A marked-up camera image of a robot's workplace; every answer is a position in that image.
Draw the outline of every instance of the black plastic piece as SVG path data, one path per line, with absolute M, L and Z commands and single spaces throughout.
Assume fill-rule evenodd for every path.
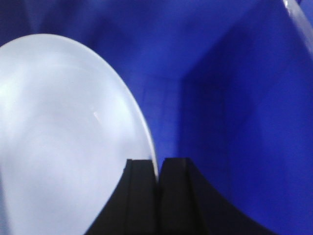
M 127 160 L 106 206 L 85 235 L 274 235 L 224 199 L 190 159 Z
M 127 160 L 114 193 L 85 235 L 156 235 L 156 196 L 152 161 Z

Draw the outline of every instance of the blue background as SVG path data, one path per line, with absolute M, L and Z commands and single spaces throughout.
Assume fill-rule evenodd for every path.
M 301 6 L 313 22 L 313 3 Z M 190 157 L 264 226 L 313 234 L 313 63 L 282 0 L 0 1 L 0 45 L 32 33 L 112 65 L 159 164 Z

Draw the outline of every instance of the white plate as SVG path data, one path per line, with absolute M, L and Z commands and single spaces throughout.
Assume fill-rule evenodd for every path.
M 48 34 L 0 47 L 0 220 L 10 235 L 84 234 L 126 159 L 152 159 L 157 171 L 139 107 L 101 57 Z

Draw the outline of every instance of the white round object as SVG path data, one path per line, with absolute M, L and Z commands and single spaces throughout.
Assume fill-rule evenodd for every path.
M 0 47 L 0 220 L 10 235 L 83 235 L 127 159 L 152 159 L 157 172 L 143 115 L 101 57 L 48 34 Z

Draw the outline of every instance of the blue surface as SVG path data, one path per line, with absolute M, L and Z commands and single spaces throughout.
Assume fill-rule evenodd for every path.
M 311 18 L 312 3 L 301 6 Z M 313 234 L 313 64 L 282 0 L 3 0 L 0 44 L 55 33 L 121 75 L 165 157 L 243 212 Z

